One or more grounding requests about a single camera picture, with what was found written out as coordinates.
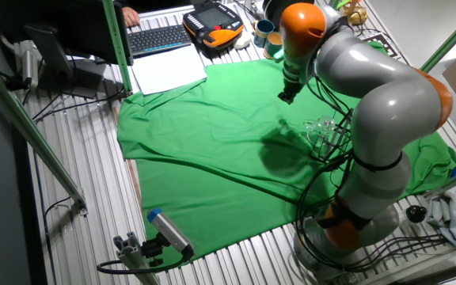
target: green cloth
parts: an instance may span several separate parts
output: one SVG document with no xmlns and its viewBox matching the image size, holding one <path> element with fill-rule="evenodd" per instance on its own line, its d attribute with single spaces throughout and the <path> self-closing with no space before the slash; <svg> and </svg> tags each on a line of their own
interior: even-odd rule
<svg viewBox="0 0 456 285">
<path fill-rule="evenodd" d="M 367 44 L 369 44 L 376 51 L 380 51 L 380 52 L 384 53 L 385 55 L 387 55 L 385 47 L 383 47 L 383 44 L 381 44 L 380 42 L 371 41 L 371 42 L 369 42 Z"/>
<path fill-rule="evenodd" d="M 144 213 L 160 207 L 191 239 L 196 258 L 291 222 L 291 203 L 318 167 L 308 158 L 302 122 L 333 111 L 307 88 L 292 105 L 282 102 L 281 68 L 268 60 L 208 66 L 206 81 L 148 97 L 137 93 L 123 103 L 118 138 L 124 157 L 137 161 Z M 352 108 L 359 102 L 338 96 Z M 427 152 L 435 155 L 427 162 L 417 161 L 424 159 L 419 150 L 410 157 L 429 169 L 413 170 L 416 184 L 428 173 L 427 185 L 449 177 L 454 166 L 440 143 L 436 136 L 425 144 L 439 150 Z M 430 161 L 448 166 L 431 171 Z M 341 176 L 322 176 L 312 199 L 332 195 Z M 146 231 L 149 238 L 156 234 L 147 220 Z M 166 264 L 179 258 L 165 249 Z"/>
<path fill-rule="evenodd" d="M 404 148 L 411 161 L 412 175 L 401 198 L 444 184 L 456 167 L 456 153 L 435 132 Z"/>
</svg>

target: table surface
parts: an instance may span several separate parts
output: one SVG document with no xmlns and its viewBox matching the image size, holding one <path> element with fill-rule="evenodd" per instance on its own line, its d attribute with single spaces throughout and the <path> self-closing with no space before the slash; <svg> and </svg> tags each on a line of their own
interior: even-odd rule
<svg viewBox="0 0 456 285">
<path fill-rule="evenodd" d="M 325 1 L 318 0 L 319 5 Z M 368 1 L 362 1 L 367 8 L 368 20 L 364 29 L 377 29 L 391 36 L 378 19 Z M 249 31 L 251 22 L 248 15 L 234 4 L 230 8 L 243 19 L 245 30 Z M 144 29 L 158 28 L 181 23 L 182 15 L 192 7 L 168 9 L 141 15 Z M 139 31 L 140 28 L 129 29 L 128 32 Z M 237 63 L 262 59 L 262 50 L 251 44 L 245 50 L 222 51 L 219 57 L 208 59 L 199 52 L 199 60 L 204 66 L 211 64 Z M 399 60 L 406 63 L 403 55 Z M 139 91 L 135 76 L 130 68 L 131 81 L 134 91 Z M 105 71 L 107 79 L 97 98 L 103 98 L 115 93 L 121 82 L 119 67 L 111 65 Z M 31 116 L 37 114 L 56 95 L 39 92 L 26 105 Z M 50 108 L 58 109 L 80 103 L 89 102 L 83 98 L 60 94 L 59 99 Z M 54 208 L 47 217 L 50 230 L 52 256 L 48 256 L 44 244 L 44 256 L 49 281 L 52 281 L 51 259 L 54 263 L 57 283 L 74 284 L 138 284 L 133 275 L 98 274 L 96 264 L 116 259 L 116 247 L 112 238 L 124 236 L 134 231 L 145 240 L 145 229 L 141 212 L 140 188 L 136 165 L 134 161 L 123 159 L 116 137 L 117 114 L 122 101 L 72 108 L 58 112 L 38 123 L 38 128 L 44 134 L 51 148 L 65 165 L 75 183 L 80 185 L 87 199 L 89 214 L 86 217 L 74 211 L 71 201 L 66 201 L 61 207 Z M 456 151 L 456 127 L 448 121 L 438 130 L 445 142 Z M 38 177 L 44 197 L 44 207 L 57 200 L 67 197 L 67 193 L 53 178 L 43 162 L 38 161 L 38 171 L 32 167 L 33 186 L 36 194 L 36 206 L 41 211 L 40 194 L 38 192 Z M 409 205 L 425 204 L 420 197 L 410 196 L 395 203 L 398 210 L 404 210 Z M 40 218 L 42 240 L 44 237 L 44 221 Z M 401 236 L 418 236 L 437 234 L 431 226 L 421 223 L 414 227 L 398 228 L 388 238 Z M 295 229 L 292 225 L 280 226 L 274 230 L 257 235 L 248 240 L 212 253 L 204 258 L 186 264 L 178 269 L 159 273 L 161 284 L 302 284 L 315 283 L 310 272 L 302 268 L 293 254 L 293 236 Z M 361 249 L 362 254 L 374 251 L 377 245 Z M 372 270 L 357 274 L 342 274 L 332 279 L 333 283 L 368 284 L 389 283 L 392 280 L 418 272 L 438 261 L 452 257 L 456 251 L 449 245 L 441 245 L 432 249 L 407 255 L 396 256 L 385 260 Z M 323 271 L 320 279 L 329 276 Z"/>
</svg>

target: green mug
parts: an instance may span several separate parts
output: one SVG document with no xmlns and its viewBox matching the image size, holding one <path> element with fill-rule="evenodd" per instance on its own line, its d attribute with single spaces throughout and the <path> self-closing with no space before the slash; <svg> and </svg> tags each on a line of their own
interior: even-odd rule
<svg viewBox="0 0 456 285">
<path fill-rule="evenodd" d="M 263 55 L 267 59 L 274 59 L 274 54 L 283 47 L 283 38 L 279 32 L 271 32 L 267 36 L 267 41 L 263 50 Z"/>
<path fill-rule="evenodd" d="M 274 29 L 274 24 L 269 20 L 254 21 L 254 44 L 259 48 L 264 47 L 268 34 L 274 32 Z"/>
</svg>

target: white paper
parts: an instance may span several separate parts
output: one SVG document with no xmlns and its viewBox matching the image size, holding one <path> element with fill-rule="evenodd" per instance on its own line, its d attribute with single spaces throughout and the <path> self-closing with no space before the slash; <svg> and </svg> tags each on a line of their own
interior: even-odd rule
<svg viewBox="0 0 456 285">
<path fill-rule="evenodd" d="M 67 58 L 68 60 L 70 60 L 70 61 L 73 61 L 73 60 L 78 61 L 78 60 L 86 60 L 86 59 L 87 59 L 87 58 L 85 58 L 85 57 L 74 56 L 74 55 L 66 55 L 66 58 Z M 94 55 L 91 55 L 91 56 L 88 58 L 88 60 L 93 61 L 93 60 L 94 60 Z"/>
<path fill-rule="evenodd" d="M 194 45 L 135 59 L 132 68 L 141 91 L 146 95 L 207 77 Z"/>
</svg>

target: glass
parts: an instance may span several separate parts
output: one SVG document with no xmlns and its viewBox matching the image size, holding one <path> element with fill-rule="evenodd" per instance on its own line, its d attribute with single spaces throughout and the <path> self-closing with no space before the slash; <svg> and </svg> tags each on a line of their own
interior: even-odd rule
<svg viewBox="0 0 456 285">
<path fill-rule="evenodd" d="M 329 151 L 329 142 L 336 129 L 336 122 L 331 116 L 322 116 L 318 120 L 304 120 L 307 140 L 313 146 L 313 155 L 323 158 Z"/>
</svg>

